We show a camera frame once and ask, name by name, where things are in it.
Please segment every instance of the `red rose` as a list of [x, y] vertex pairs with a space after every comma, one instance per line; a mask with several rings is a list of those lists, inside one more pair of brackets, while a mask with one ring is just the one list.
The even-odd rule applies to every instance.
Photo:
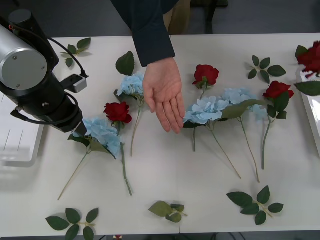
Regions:
[[113, 122], [120, 121], [128, 124], [131, 122], [132, 117], [129, 113], [129, 105], [124, 101], [122, 103], [107, 103], [105, 105], [104, 113], [106, 117]]
[[297, 57], [299, 64], [305, 66], [304, 72], [320, 73], [320, 42], [315, 41], [313, 47]]
[[272, 98], [276, 99], [279, 97], [282, 93], [288, 91], [289, 92], [289, 98], [292, 98], [292, 96], [295, 94], [294, 91], [289, 90], [291, 86], [284, 84], [282, 82], [273, 81], [269, 88], [266, 90], [266, 92], [263, 94], [265, 98]]
[[206, 77], [208, 85], [213, 86], [217, 82], [219, 76], [219, 71], [210, 65], [198, 65], [196, 66], [196, 71], [194, 73], [195, 81], [193, 85], [203, 81], [203, 77]]

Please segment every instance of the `human hand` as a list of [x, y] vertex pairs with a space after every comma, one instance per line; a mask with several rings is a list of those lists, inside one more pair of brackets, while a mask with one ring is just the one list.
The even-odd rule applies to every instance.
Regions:
[[170, 57], [148, 64], [142, 84], [144, 100], [163, 129], [178, 134], [184, 126], [185, 106], [176, 61]]

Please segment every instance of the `gray floor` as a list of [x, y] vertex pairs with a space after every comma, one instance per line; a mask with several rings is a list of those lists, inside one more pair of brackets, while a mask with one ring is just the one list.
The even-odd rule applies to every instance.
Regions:
[[[44, 32], [51, 37], [128, 36], [110, 0], [18, 0], [22, 8], [32, 10]], [[0, 15], [7, 18], [17, 9], [12, 0], [0, 0]], [[205, 34], [205, 11], [192, 8], [186, 34]], [[213, 34], [319, 33], [320, 0], [229, 0], [227, 8], [218, 8], [212, 22]], [[249, 232], [246, 240], [319, 240], [320, 231]], [[124, 240], [210, 240], [212, 234], [186, 236], [125, 236]], [[64, 237], [1, 238], [1, 240], [63, 240]], [[232, 240], [221, 233], [217, 240]]]

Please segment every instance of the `finger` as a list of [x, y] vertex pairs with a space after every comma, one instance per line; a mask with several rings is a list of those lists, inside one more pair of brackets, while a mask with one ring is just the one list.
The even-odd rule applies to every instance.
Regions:
[[172, 111], [173, 111], [175, 120], [178, 123], [178, 126], [180, 128], [183, 128], [184, 127], [184, 123], [183, 123], [183, 119], [182, 119], [182, 117], [180, 116], [180, 113], [179, 113], [177, 99], [176, 98], [171, 99], [170, 103], [171, 103], [171, 107], [172, 107]]
[[162, 105], [161, 102], [157, 102], [156, 103], [156, 105], [155, 105], [155, 113], [156, 113], [156, 116], [158, 117], [163, 129], [166, 132], [170, 132], [171, 127], [170, 127], [169, 122], [168, 122], [168, 120], [166, 118], [166, 115], [165, 115], [165, 112], [164, 112], [164, 108], [163, 108], [163, 105]]
[[179, 94], [176, 96], [176, 102], [178, 103], [178, 109], [179, 109], [179, 113], [181, 118], [185, 117], [185, 104], [184, 104], [184, 98], [182, 97], [182, 93], [179, 92]]
[[164, 109], [165, 116], [168, 119], [169, 124], [171, 125], [172, 130], [176, 134], [180, 133], [180, 127], [178, 125], [178, 122], [176, 120], [174, 112], [172, 111], [172, 107], [171, 107], [170, 102], [168, 102], [168, 101], [164, 102], [163, 103], [163, 109]]
[[154, 91], [152, 88], [143, 86], [144, 101], [149, 106], [151, 113], [156, 110], [156, 103], [154, 101]]

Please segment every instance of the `green leaf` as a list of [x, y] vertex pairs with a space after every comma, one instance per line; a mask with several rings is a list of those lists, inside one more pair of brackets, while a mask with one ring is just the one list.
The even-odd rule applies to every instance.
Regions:
[[180, 204], [171, 204], [170, 207], [172, 209], [177, 210], [180, 213], [182, 213], [185, 210], [185, 206], [184, 205], [180, 205]]
[[268, 74], [274, 77], [281, 77], [286, 73], [286, 70], [284, 70], [284, 68], [280, 65], [274, 65], [268, 68]]
[[228, 121], [229, 120], [229, 118], [220, 118], [219, 120], [218, 120], [218, 122], [225, 122], [225, 121]]
[[108, 150], [108, 148], [106, 146], [103, 146], [96, 138], [92, 138], [92, 140], [90, 141], [90, 150], [92, 152], [102, 152], [102, 153], [106, 153], [106, 154], [111, 154], [113, 156], [114, 159], [116, 159], [116, 157]]
[[73, 135], [71, 134], [71, 135], [69, 136], [68, 140], [72, 140], [72, 141], [81, 143], [81, 144], [85, 145], [86, 147], [89, 147], [89, 145], [90, 145], [90, 141], [87, 140], [87, 139], [85, 139], [84, 136], [75, 137], [75, 136], [73, 136]]
[[234, 204], [242, 208], [251, 205], [253, 202], [253, 199], [250, 195], [241, 191], [230, 192], [227, 194], [227, 196]]
[[260, 208], [259, 205], [257, 203], [253, 203], [249, 206], [246, 206], [241, 213], [244, 215], [254, 215], [257, 214], [259, 212]]
[[65, 60], [65, 64], [67, 65], [68, 68], [70, 68], [72, 66], [72, 64], [74, 64], [74, 60], [73, 58], [69, 57]]
[[57, 231], [65, 230], [70, 225], [66, 220], [58, 216], [49, 216], [45, 220], [51, 228]]
[[258, 67], [259, 63], [260, 63], [260, 60], [259, 60], [259, 58], [257, 56], [253, 55], [252, 56], [252, 62], [256, 67]]
[[276, 117], [276, 114], [276, 109], [273, 106], [268, 105], [268, 115], [274, 119]]
[[204, 81], [199, 81], [198, 83], [195, 84], [195, 86], [196, 86], [198, 89], [202, 89], [204, 85], [205, 85], [205, 82], [204, 82]]
[[256, 200], [261, 204], [266, 204], [270, 199], [269, 186], [265, 186], [257, 195]]
[[274, 203], [268, 206], [268, 210], [270, 213], [277, 214], [280, 213], [284, 209], [284, 205], [281, 203]]
[[269, 77], [269, 74], [264, 71], [264, 70], [261, 70], [260, 71], [260, 74], [262, 76], [262, 78], [264, 79], [264, 81], [267, 83], [267, 84], [270, 84], [270, 77]]
[[83, 229], [83, 237], [85, 240], [94, 240], [95, 234], [94, 234], [94, 231], [91, 229], [91, 227], [86, 226]]
[[70, 53], [72, 53], [72, 54], [76, 54], [76, 52], [77, 52], [77, 49], [76, 49], [76, 47], [75, 46], [73, 46], [73, 45], [68, 45], [68, 50], [70, 51]]
[[305, 95], [319, 96], [320, 95], [320, 81], [306, 81], [295, 84], [295, 87]]
[[95, 208], [91, 210], [85, 218], [86, 222], [89, 224], [92, 223], [98, 217], [98, 214], [99, 214], [99, 208]]
[[75, 52], [75, 54], [79, 54], [79, 53], [82, 53], [82, 52], [84, 52], [85, 50], [87, 50], [88, 48], [80, 48], [80, 49], [78, 49], [76, 52]]
[[285, 91], [281, 93], [275, 100], [274, 100], [274, 108], [277, 112], [283, 112], [289, 104], [289, 92]]
[[173, 209], [165, 201], [157, 201], [148, 210], [159, 217], [165, 217], [166, 215], [171, 215], [173, 212]]
[[266, 105], [265, 101], [249, 99], [245, 100], [239, 104], [227, 106], [224, 110], [222, 110], [222, 119], [236, 119], [241, 117], [244, 112], [248, 109], [248, 107], [252, 105]]
[[68, 219], [68, 221], [72, 224], [77, 224], [81, 220], [80, 214], [73, 208], [66, 208], [65, 215], [66, 219]]
[[180, 213], [175, 213], [175, 214], [172, 214], [171, 216], [169, 216], [168, 214], [165, 216], [165, 219], [173, 222], [173, 223], [179, 223], [182, 219], [182, 216]]
[[86, 47], [88, 47], [91, 43], [91, 37], [82, 39], [80, 41], [78, 41], [78, 43], [76, 44], [76, 47], [78, 49], [85, 49]]
[[270, 57], [265, 58], [265, 59], [263, 59], [263, 60], [261, 61], [261, 63], [260, 63], [260, 68], [261, 68], [261, 69], [266, 69], [267, 67], [269, 67], [269, 65], [270, 65]]
[[257, 76], [257, 70], [252, 69], [251, 72], [249, 73], [248, 79], [254, 79]]
[[191, 121], [186, 121], [183, 124], [184, 129], [194, 129], [194, 128], [201, 127], [201, 126], [205, 126], [205, 124], [193, 123]]
[[287, 119], [287, 112], [286, 111], [281, 111], [278, 113], [276, 116], [276, 119]]
[[302, 55], [302, 54], [305, 54], [305, 53], [307, 53], [308, 52], [308, 49], [307, 48], [305, 48], [304, 46], [298, 46], [297, 48], [296, 48], [296, 51], [295, 51], [295, 58], [298, 58], [300, 55]]
[[258, 214], [255, 216], [255, 225], [262, 225], [266, 222], [267, 220], [267, 214], [264, 211], [258, 212]]
[[120, 57], [115, 64], [116, 69], [119, 73], [132, 76], [135, 69], [135, 58], [132, 51], [128, 51], [125, 55]]
[[75, 237], [78, 235], [79, 230], [80, 230], [80, 227], [78, 224], [71, 226], [66, 232], [65, 240], [74, 240]]

